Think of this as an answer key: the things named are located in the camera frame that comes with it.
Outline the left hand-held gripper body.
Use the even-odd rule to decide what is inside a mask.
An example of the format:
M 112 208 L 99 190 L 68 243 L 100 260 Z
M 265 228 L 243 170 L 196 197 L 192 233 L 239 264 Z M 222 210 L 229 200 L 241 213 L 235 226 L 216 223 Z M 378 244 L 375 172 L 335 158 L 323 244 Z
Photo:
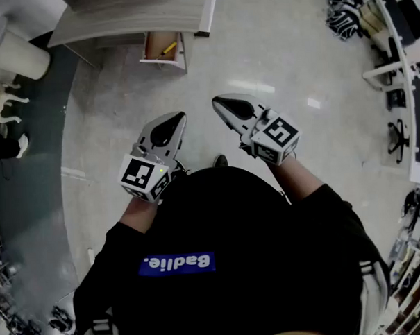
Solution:
M 175 144 L 155 147 L 152 143 L 135 142 L 121 163 L 119 185 L 140 200 L 157 203 L 172 181 L 176 154 Z

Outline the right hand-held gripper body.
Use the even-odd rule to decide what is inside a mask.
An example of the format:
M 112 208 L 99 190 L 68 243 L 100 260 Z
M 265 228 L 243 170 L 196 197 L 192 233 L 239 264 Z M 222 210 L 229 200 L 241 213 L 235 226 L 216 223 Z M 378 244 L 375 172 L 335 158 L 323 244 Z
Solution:
M 280 165 L 294 151 L 301 131 L 281 113 L 266 108 L 242 135 L 242 149 L 253 158 Z

